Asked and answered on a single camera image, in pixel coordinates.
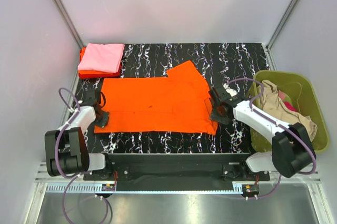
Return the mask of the folded pink t shirt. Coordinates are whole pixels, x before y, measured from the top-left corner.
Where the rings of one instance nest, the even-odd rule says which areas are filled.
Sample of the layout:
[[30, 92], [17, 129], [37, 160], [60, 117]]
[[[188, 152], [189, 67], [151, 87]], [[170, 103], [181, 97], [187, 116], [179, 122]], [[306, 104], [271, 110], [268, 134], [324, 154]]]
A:
[[89, 43], [82, 50], [79, 71], [117, 73], [124, 53], [124, 44]]

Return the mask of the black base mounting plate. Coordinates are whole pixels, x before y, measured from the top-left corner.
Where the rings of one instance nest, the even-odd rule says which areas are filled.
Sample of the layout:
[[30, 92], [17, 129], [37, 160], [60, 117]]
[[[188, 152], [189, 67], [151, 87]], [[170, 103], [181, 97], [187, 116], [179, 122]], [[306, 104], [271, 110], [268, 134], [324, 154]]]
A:
[[249, 154], [107, 154], [103, 170], [86, 181], [116, 182], [118, 192], [216, 192], [231, 190], [233, 182], [270, 181], [244, 164]]

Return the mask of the black marble pattern mat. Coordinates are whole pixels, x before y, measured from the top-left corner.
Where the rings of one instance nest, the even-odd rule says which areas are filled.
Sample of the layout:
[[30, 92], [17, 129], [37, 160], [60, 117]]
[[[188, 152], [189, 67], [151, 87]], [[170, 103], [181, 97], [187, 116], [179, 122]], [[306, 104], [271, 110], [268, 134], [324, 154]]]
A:
[[[267, 70], [269, 62], [260, 43], [127, 44], [122, 77], [162, 77], [183, 62], [192, 61], [213, 86], [239, 78], [233, 88], [249, 94], [250, 79]], [[255, 152], [271, 148], [269, 142], [238, 121], [219, 125], [216, 135], [174, 132], [85, 134], [89, 152], [109, 154], [194, 154]]]

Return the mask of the magenta garment in basket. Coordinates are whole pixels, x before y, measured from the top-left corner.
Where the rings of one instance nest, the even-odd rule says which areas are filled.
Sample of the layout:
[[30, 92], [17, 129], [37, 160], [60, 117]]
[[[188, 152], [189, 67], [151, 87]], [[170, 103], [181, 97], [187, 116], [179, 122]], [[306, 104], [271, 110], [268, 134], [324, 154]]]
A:
[[284, 105], [286, 106], [286, 108], [290, 111], [293, 111], [293, 112], [297, 112], [297, 110], [287, 101], [284, 102]]

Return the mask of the aluminium frame post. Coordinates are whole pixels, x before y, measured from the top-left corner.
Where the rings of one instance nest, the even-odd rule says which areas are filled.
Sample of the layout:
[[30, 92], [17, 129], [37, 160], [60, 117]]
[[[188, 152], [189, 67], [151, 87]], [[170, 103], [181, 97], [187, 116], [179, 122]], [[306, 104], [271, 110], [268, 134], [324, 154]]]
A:
[[52, 0], [55, 7], [57, 8], [61, 18], [63, 19], [68, 31], [70, 32], [72, 38], [76, 42], [79, 48], [84, 47], [84, 42], [81, 39], [68, 11], [66, 10], [62, 0]]
[[276, 29], [274, 30], [271, 38], [269, 39], [268, 43], [266, 44], [266, 49], [268, 51], [271, 51], [273, 45], [277, 41], [279, 35], [281, 34], [283, 28], [286, 26], [289, 18], [291, 17], [293, 11], [295, 10], [297, 4], [299, 3], [300, 0], [290, 0], [288, 3], [278, 25], [276, 26]]

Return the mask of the pink garment in basket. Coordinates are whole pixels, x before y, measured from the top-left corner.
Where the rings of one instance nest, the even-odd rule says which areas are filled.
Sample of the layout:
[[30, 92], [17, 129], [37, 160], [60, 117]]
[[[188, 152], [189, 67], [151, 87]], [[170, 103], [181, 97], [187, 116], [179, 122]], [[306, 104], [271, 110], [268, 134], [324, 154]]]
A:
[[281, 101], [283, 102], [288, 102], [291, 103], [291, 98], [284, 92], [282, 92], [281, 90], [278, 91], [278, 97], [281, 99]]

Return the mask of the olive green plastic basket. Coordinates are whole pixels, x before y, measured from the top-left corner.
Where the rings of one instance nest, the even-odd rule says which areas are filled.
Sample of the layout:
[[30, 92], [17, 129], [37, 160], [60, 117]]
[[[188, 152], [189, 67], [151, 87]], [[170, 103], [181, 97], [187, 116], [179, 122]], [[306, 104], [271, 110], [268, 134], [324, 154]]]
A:
[[[318, 130], [313, 141], [313, 149], [316, 153], [327, 149], [330, 138], [326, 130], [325, 122], [316, 98], [313, 86], [304, 76], [272, 70], [261, 70], [255, 74], [253, 79], [262, 83], [263, 80], [269, 80], [276, 84], [278, 88], [287, 93], [291, 98], [294, 108], [303, 116], [310, 116], [311, 120], [317, 125]], [[259, 84], [253, 82], [247, 92], [249, 99], [263, 93]], [[253, 104], [261, 109], [260, 102], [256, 99]]]

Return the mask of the left aluminium frame post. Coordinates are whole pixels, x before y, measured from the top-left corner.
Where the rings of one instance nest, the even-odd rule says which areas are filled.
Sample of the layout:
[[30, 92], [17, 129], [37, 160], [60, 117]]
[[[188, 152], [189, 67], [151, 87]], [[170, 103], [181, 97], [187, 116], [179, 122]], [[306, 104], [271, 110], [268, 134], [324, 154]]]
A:
[[63, 19], [68, 31], [70, 32], [72, 38], [76, 42], [79, 48], [84, 47], [84, 42], [81, 39], [68, 11], [66, 10], [62, 0], [52, 0], [55, 7], [57, 8], [61, 18]]

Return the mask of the folded red orange t shirt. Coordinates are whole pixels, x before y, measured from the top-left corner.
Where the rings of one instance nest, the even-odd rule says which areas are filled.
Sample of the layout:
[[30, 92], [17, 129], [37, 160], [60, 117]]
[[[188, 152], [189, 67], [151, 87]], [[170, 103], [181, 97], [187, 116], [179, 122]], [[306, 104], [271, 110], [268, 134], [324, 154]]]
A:
[[[80, 50], [80, 59], [82, 58], [82, 50], [84, 48], [82, 48]], [[79, 77], [84, 79], [84, 78], [95, 78], [95, 77], [118, 77], [121, 73], [121, 68], [122, 68], [122, 64], [120, 65], [119, 70], [117, 71], [117, 73], [105, 73], [105, 72], [96, 72], [96, 71], [78, 71], [79, 73]]]

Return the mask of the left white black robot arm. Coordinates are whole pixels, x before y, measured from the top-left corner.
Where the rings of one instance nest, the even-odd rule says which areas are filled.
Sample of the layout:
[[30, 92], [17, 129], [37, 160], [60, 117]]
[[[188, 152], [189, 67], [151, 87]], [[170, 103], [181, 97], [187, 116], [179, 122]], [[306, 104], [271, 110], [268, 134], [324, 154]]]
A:
[[104, 154], [90, 154], [85, 143], [85, 132], [89, 126], [103, 129], [107, 126], [109, 113], [103, 111], [105, 95], [96, 89], [89, 90], [81, 101], [67, 88], [61, 87], [58, 94], [62, 101], [62, 91], [68, 92], [75, 101], [75, 107], [66, 104], [71, 117], [57, 130], [45, 134], [46, 169], [51, 177], [73, 178], [77, 174], [95, 171], [103, 180], [110, 179], [114, 167], [107, 163]]

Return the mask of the right aluminium frame post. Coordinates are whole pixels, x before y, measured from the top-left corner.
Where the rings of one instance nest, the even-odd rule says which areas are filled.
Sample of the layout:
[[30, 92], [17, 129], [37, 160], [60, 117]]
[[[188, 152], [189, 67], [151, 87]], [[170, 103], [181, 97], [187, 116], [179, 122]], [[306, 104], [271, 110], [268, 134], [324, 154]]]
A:
[[289, 18], [291, 17], [293, 11], [295, 10], [297, 4], [299, 3], [300, 0], [290, 0], [288, 3], [278, 25], [276, 26], [276, 29], [274, 30], [271, 38], [269, 39], [268, 43], [266, 44], [266, 49], [268, 51], [271, 51], [273, 45], [277, 41], [279, 35], [281, 34], [283, 28], [286, 26]]

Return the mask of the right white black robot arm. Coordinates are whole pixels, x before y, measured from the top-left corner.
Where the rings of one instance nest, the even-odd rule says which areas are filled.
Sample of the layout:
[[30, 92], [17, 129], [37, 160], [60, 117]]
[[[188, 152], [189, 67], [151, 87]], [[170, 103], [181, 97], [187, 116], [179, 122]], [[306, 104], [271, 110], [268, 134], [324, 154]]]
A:
[[295, 174], [312, 174], [316, 154], [308, 132], [301, 123], [289, 124], [257, 108], [250, 100], [232, 96], [224, 87], [209, 90], [212, 111], [210, 120], [228, 124], [232, 119], [257, 131], [272, 145], [268, 152], [256, 152], [239, 166], [239, 174], [251, 180], [261, 171], [277, 171], [290, 178]]

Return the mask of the beige garment in basket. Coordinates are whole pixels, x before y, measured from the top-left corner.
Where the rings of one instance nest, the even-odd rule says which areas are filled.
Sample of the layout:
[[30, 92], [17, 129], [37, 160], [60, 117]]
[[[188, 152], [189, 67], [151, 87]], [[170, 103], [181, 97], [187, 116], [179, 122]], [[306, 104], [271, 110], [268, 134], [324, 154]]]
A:
[[318, 127], [311, 120], [310, 116], [303, 116], [298, 111], [293, 112], [288, 110], [284, 105], [284, 102], [278, 97], [278, 91], [280, 89], [276, 84], [269, 80], [263, 80], [262, 84], [264, 86], [264, 92], [257, 99], [260, 102], [261, 109], [274, 118], [287, 122], [291, 125], [301, 123], [306, 128], [310, 141], [313, 141]]

